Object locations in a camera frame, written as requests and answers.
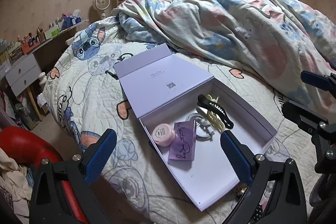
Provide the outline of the desk clutter items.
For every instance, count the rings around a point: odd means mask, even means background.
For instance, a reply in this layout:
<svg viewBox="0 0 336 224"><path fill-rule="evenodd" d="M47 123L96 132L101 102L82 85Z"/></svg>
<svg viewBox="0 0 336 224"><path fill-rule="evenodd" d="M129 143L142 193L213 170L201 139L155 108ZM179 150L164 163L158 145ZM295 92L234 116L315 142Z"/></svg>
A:
<svg viewBox="0 0 336 224"><path fill-rule="evenodd" d="M1 39L1 64L13 64L21 56L30 53L49 39L56 37L81 21L81 10L76 9L73 13L62 14L60 18L49 25L47 30L38 27L35 35L29 33L22 38L18 36L16 42L7 42L7 40Z"/></svg>

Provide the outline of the purple product box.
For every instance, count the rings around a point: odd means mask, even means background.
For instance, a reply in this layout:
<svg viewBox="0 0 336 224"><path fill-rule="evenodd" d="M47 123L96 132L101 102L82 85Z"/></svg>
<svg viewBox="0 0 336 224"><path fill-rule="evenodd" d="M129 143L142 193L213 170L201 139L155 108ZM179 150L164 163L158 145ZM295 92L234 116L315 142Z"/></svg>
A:
<svg viewBox="0 0 336 224"><path fill-rule="evenodd" d="M194 121L177 122L174 124L176 133L170 145L169 160L193 161L196 146L196 124Z"/></svg>

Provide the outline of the white standing fan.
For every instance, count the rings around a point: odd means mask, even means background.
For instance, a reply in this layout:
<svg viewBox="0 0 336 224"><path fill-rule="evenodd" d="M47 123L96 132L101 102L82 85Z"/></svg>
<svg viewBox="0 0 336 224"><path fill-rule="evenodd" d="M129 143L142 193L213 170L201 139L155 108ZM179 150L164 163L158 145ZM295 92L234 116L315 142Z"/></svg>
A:
<svg viewBox="0 0 336 224"><path fill-rule="evenodd" d="M106 10L110 7L111 0L93 0L93 9L98 12L100 18L106 18Z"/></svg>

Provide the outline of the pastel floral duvet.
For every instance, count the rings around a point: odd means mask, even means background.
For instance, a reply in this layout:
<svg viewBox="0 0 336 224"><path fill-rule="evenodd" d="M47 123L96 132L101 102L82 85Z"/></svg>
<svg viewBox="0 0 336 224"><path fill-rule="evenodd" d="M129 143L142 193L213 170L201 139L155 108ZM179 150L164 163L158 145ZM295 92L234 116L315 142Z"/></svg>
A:
<svg viewBox="0 0 336 224"><path fill-rule="evenodd" d="M126 0L113 9L126 38L167 43L263 79L335 120L332 95L302 71L335 72L335 24L298 0Z"/></svg>

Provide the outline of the black polka dot clip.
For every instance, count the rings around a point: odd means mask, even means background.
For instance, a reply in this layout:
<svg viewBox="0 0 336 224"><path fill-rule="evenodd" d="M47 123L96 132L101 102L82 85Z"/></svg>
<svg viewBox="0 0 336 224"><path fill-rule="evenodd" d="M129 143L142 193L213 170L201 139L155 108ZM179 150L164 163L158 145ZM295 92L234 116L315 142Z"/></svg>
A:
<svg viewBox="0 0 336 224"><path fill-rule="evenodd" d="M257 222L259 221L263 214L264 214L264 208L265 208L265 205L263 203L260 203L257 205L253 215L252 215L252 222Z"/></svg>

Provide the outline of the cream yellow hair clip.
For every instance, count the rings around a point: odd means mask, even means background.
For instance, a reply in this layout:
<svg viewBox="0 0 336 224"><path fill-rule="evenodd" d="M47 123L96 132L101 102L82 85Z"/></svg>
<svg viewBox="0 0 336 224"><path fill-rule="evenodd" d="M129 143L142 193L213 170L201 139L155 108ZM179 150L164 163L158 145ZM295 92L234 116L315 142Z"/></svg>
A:
<svg viewBox="0 0 336 224"><path fill-rule="evenodd" d="M205 95L205 97L209 101L214 102L215 103L214 107L218 108L217 107L217 102L218 102L218 99L219 99L218 97L213 98L210 94ZM224 123L222 122L222 120L220 119L220 117L216 113L214 113L211 110L209 110L208 108L206 108L206 115L207 115L207 118L210 121L210 123L213 125L213 127L215 127L218 130L218 132L221 133L226 129Z"/></svg>

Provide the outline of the white drawer desk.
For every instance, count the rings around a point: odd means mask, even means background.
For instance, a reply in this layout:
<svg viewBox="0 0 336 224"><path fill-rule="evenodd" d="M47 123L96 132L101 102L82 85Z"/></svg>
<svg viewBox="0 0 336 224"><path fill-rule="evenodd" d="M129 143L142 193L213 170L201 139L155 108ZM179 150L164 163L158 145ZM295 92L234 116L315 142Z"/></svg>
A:
<svg viewBox="0 0 336 224"><path fill-rule="evenodd" d="M40 121L43 120L37 99L31 92L31 84L39 79L41 72L49 72L61 57L68 45L66 40L72 38L77 28L87 24L88 20L83 20L57 34L55 37L38 44L27 54L20 57L6 74L6 80L15 96L22 92L27 92L30 102Z"/></svg>

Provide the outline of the pile of clothes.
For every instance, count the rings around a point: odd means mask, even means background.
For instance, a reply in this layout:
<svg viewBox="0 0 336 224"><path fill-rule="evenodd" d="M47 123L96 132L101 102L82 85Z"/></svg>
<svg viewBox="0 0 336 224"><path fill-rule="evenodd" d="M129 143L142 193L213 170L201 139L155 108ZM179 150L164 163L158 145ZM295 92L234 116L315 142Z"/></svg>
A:
<svg viewBox="0 0 336 224"><path fill-rule="evenodd" d="M27 167L18 165L1 149L1 195L19 223L29 223L29 202L33 188L27 180Z"/></svg>

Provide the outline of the red round chair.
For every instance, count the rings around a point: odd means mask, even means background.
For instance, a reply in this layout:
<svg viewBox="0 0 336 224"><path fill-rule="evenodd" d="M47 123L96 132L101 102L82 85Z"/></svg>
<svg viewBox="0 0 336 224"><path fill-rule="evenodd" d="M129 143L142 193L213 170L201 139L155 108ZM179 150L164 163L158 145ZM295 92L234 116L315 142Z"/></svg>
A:
<svg viewBox="0 0 336 224"><path fill-rule="evenodd" d="M47 141L28 130L14 126L1 131L1 149L18 164L34 165L35 168L39 168L44 158L53 163L63 161L60 153ZM70 210L70 214L78 221L87 223L68 181L62 181L61 191L65 194L63 203Z"/></svg>

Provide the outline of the pink round cosmetic jar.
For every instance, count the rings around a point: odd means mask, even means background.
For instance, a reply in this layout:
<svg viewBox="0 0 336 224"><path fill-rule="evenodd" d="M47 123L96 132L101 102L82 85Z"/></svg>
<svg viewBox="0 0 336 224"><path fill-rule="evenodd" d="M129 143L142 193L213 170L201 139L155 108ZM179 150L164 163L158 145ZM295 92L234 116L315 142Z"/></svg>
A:
<svg viewBox="0 0 336 224"><path fill-rule="evenodd" d="M170 146L173 143L175 136L175 130L169 124L159 124L154 128L151 134L154 143L160 147Z"/></svg>

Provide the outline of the lilac open gift box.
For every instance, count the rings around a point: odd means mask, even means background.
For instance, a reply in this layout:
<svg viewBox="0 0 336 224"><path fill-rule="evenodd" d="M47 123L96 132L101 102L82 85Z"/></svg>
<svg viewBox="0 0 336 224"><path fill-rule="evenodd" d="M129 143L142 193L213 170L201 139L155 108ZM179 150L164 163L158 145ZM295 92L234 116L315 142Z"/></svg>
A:
<svg viewBox="0 0 336 224"><path fill-rule="evenodd" d="M220 132L197 105L198 96L218 101L234 124L234 136L253 153L264 153L276 135L237 93L164 44L116 63L114 70L162 161L201 211L227 194L238 178L221 148Z"/></svg>

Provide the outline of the black hair claw clip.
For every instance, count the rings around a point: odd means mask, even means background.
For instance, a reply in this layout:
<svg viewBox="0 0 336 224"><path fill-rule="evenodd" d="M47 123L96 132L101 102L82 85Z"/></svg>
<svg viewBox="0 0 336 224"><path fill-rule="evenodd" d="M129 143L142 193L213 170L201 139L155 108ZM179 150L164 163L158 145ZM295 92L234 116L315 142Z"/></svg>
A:
<svg viewBox="0 0 336 224"><path fill-rule="evenodd" d="M198 96L197 105L200 108L203 108L205 110L206 110L206 108L208 108L212 112L216 113L220 117L222 122L224 123L226 129L233 129L234 123L229 119L225 109L219 103L217 103L218 108L215 108L214 107L214 105L215 105L214 102L209 101L208 99L206 99L205 95L200 94Z"/></svg>

